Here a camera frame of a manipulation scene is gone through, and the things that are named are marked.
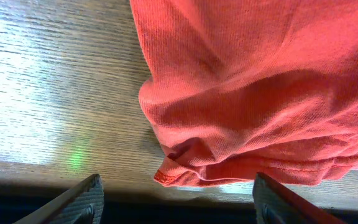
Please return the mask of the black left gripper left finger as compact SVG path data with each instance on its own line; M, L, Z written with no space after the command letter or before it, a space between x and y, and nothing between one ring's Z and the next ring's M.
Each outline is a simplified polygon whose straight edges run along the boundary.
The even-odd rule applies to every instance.
M102 180L92 174L14 224L99 224L103 208Z

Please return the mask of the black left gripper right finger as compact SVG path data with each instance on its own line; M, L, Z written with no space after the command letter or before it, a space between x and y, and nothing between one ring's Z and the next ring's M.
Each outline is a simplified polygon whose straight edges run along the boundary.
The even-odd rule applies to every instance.
M252 191L258 224L345 224L263 172Z

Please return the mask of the red soccer t-shirt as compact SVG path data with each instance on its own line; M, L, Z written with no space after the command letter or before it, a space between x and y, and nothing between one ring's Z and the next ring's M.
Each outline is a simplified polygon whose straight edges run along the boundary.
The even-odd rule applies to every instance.
M358 0L131 2L164 186L358 170Z

